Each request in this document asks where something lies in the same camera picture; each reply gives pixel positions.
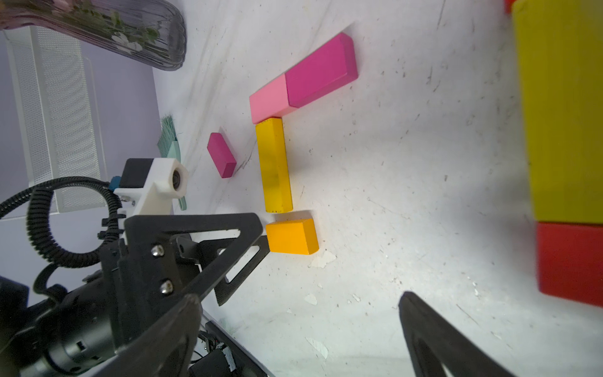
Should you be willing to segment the orange block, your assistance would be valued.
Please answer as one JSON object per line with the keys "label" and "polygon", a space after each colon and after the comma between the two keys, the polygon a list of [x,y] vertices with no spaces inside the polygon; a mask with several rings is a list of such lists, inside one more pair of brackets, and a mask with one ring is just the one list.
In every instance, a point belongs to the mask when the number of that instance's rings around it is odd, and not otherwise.
{"label": "orange block", "polygon": [[311,255],[319,251],[314,220],[277,221],[266,226],[269,249],[273,253]]}

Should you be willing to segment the red block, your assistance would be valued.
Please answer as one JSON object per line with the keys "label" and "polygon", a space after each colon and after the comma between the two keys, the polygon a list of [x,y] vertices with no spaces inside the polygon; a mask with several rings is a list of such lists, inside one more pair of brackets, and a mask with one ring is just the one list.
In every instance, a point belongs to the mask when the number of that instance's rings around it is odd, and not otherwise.
{"label": "red block", "polygon": [[511,14],[512,7],[515,2],[516,0],[503,0],[505,14]]}
{"label": "red block", "polygon": [[539,222],[536,275],[543,294],[602,306],[602,227]]}

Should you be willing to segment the light pink block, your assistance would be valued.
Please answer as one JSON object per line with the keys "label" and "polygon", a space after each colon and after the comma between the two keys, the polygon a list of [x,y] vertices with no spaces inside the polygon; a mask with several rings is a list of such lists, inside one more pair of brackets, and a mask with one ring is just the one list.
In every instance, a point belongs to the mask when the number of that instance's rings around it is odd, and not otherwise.
{"label": "light pink block", "polygon": [[297,109],[290,103],[284,74],[251,94],[249,102],[253,124],[259,124],[270,118],[282,118]]}

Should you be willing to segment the yellow large block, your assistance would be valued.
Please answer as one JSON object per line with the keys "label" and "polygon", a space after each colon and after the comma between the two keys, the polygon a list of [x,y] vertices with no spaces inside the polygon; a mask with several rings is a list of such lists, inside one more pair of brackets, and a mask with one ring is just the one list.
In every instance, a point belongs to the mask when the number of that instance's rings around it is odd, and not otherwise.
{"label": "yellow large block", "polygon": [[256,136],[265,210],[275,214],[293,211],[282,119],[269,118],[259,123]]}

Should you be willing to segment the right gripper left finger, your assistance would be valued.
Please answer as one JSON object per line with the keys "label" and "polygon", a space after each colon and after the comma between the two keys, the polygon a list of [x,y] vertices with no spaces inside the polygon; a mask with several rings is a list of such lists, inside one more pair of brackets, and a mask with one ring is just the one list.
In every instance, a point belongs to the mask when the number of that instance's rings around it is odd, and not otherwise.
{"label": "right gripper left finger", "polygon": [[97,376],[187,376],[202,311],[197,295],[184,298]]}

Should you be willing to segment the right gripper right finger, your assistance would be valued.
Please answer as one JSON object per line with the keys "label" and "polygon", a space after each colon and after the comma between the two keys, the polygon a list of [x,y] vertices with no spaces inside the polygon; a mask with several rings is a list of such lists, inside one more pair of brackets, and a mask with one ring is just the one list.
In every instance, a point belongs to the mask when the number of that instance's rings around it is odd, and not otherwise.
{"label": "right gripper right finger", "polygon": [[403,328],[417,376],[511,376],[414,292],[399,301]]}

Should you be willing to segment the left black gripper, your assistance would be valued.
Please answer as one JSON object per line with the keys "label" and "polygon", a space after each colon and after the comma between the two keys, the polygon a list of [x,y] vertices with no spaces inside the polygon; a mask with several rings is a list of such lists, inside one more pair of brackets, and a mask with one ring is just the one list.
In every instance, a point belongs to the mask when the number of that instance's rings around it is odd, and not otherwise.
{"label": "left black gripper", "polygon": [[29,376],[187,376],[200,314],[197,298],[223,306],[270,253],[254,213],[137,215],[127,243],[100,250],[100,272],[68,292],[36,278],[46,301],[32,309]]}

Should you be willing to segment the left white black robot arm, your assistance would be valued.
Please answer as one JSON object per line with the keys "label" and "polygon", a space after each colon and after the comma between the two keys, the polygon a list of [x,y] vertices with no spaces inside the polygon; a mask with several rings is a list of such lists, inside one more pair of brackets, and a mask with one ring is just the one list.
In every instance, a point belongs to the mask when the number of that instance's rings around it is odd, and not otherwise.
{"label": "left white black robot arm", "polygon": [[[109,215],[99,248],[75,254],[50,231],[58,189],[80,186],[103,196]],[[1,281],[1,374],[187,376],[201,325],[201,303],[224,281],[263,227],[253,213],[121,213],[108,183],[56,178],[1,205],[3,215],[28,205],[32,246],[47,261],[31,289]]]}

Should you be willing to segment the magenta block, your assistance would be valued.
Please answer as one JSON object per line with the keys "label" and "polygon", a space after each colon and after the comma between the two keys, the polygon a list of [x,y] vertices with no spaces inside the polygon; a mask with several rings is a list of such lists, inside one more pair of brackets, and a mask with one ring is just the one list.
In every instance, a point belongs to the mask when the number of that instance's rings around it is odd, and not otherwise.
{"label": "magenta block", "polygon": [[289,104],[304,107],[358,77],[353,39],[339,33],[285,73]]}
{"label": "magenta block", "polygon": [[234,175],[237,161],[222,134],[212,133],[210,135],[207,151],[221,178],[231,178]]}

